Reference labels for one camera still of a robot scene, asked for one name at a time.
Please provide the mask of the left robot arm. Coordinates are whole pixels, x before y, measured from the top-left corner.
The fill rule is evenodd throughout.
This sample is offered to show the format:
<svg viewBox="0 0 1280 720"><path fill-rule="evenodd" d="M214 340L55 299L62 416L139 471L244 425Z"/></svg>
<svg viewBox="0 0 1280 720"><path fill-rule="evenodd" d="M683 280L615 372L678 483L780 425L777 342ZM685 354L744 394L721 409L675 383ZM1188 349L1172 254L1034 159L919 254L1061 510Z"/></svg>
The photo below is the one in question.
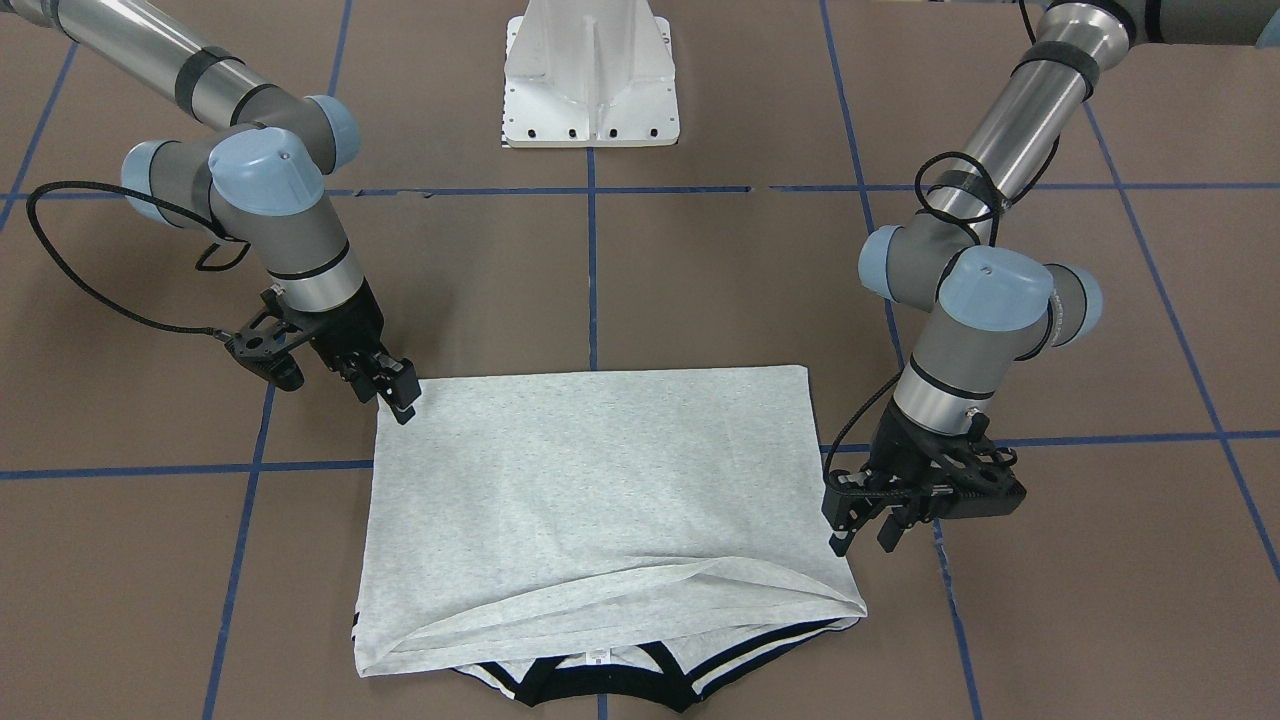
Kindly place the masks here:
<svg viewBox="0 0 1280 720"><path fill-rule="evenodd" d="M860 251L865 288L928 318L902 369L876 391L887 404L865 462L845 471L823 459L822 512L840 557L877 518L878 544L892 552L919 524L1019 507L1018 454L991 439L989 406L1014 364L1091 333L1105 296L1089 272L1004 245L1007 214L1134 47L1274 47L1277 4L1051 1L1025 28L1028 49L968 141L918 169L915 215L872 232Z"/></svg>

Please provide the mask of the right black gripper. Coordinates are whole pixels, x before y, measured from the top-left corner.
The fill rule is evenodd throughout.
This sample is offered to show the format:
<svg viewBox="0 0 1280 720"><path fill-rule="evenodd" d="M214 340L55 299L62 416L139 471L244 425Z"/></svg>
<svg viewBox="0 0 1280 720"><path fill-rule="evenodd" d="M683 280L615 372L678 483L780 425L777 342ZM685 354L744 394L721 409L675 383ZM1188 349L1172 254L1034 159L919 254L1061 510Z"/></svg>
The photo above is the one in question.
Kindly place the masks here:
<svg viewBox="0 0 1280 720"><path fill-rule="evenodd" d="M407 357L390 357L381 342L385 322L370 283L314 319L319 331L311 345L326 369L349 384L361 404L379 398L406 425L416 414L419 375Z"/></svg>

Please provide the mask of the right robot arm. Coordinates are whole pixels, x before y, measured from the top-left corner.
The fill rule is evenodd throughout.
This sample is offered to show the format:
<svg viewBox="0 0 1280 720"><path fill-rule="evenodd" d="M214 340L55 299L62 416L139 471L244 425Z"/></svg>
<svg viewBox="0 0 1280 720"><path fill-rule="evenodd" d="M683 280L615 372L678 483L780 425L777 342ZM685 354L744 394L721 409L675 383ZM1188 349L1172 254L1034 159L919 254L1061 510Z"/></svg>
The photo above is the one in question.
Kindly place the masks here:
<svg viewBox="0 0 1280 720"><path fill-rule="evenodd" d="M242 368L292 392L294 350L310 346L362 404L381 400L399 423L421 393L413 364L381 340L384 316L326 192L361 149L351 111L326 95L296 96L146 1L5 1L3 12L87 47L207 128L198 140L136 145L115 184L59 181L26 200L28 223L78 288L156 331L215 340ZM128 199L160 224L200 229L215 249L256 252L270 284L238 329L173 325L108 299L55 250L38 202L59 190Z"/></svg>

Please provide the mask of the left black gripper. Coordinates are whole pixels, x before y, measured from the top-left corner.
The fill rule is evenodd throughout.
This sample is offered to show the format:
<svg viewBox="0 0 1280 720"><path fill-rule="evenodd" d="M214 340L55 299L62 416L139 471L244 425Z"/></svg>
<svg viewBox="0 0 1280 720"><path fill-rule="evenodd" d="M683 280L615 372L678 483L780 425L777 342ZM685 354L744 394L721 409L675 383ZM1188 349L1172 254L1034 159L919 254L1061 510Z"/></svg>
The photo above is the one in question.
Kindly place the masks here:
<svg viewBox="0 0 1280 720"><path fill-rule="evenodd" d="M832 530L833 553L845 559L858 529L884 509L929 496L933 486L945 482L948 465L945 450L960 445L960 436L927 429L900 406L890 405L881 415L860 471L833 468L836 447L831 447L822 459L826 486L822 512ZM891 509L876 539L886 553L892 553L908 530L908 509Z"/></svg>

